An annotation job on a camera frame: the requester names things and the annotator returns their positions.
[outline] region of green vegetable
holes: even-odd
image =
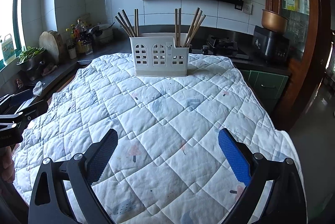
[[[27,49],[22,47],[22,52],[19,55],[20,63],[31,59],[32,57],[42,53],[44,50],[45,49],[43,47],[37,48],[28,46]]]

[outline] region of glass cabinet door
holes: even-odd
[[[300,61],[308,32],[309,0],[281,0],[280,15],[289,20],[284,34],[290,40],[289,55]]]

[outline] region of plastic jug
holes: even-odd
[[[0,42],[3,55],[3,63],[4,65],[8,65],[16,58],[12,35],[6,35],[4,41],[0,40]]]

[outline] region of screw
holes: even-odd
[[[83,157],[83,155],[81,153],[77,153],[76,155],[73,156],[73,158],[78,161]]]
[[[287,162],[288,164],[293,164],[293,163],[294,163],[294,161],[293,161],[291,158],[287,158],[287,159],[286,159],[286,162]]]
[[[48,164],[50,162],[50,158],[45,158],[44,160],[43,160],[43,164]]]
[[[263,155],[259,152],[255,153],[254,154],[254,157],[257,159],[257,160],[262,160],[263,159]]]

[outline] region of cabinet handle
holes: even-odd
[[[274,89],[276,86],[264,86],[263,84],[261,84],[261,86],[263,87],[263,88],[269,88],[269,89]]]

